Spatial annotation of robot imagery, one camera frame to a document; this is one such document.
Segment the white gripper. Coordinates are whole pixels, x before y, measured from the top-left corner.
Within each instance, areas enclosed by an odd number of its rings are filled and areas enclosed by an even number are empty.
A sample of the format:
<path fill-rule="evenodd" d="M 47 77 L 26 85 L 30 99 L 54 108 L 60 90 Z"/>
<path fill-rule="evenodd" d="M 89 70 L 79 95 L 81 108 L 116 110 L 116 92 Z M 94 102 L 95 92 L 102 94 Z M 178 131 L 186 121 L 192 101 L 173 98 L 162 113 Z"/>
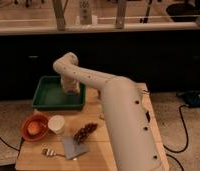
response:
<path fill-rule="evenodd" d="M 76 81 L 75 79 L 62 76 L 61 77 L 61 86 L 64 89 L 64 91 L 68 94 L 70 93 L 80 93 L 80 88 L 79 88 L 79 82 Z"/>

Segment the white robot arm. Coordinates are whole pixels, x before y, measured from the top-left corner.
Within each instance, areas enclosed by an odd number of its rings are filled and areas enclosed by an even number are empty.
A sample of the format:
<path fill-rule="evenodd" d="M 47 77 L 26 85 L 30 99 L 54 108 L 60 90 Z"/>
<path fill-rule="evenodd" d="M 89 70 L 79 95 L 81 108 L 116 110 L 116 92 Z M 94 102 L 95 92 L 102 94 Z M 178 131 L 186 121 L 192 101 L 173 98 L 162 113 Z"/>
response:
<path fill-rule="evenodd" d="M 76 81 L 100 92 L 105 124 L 118 171 L 165 171 L 137 84 L 123 76 L 78 66 L 74 53 L 53 63 L 66 92 Z"/>

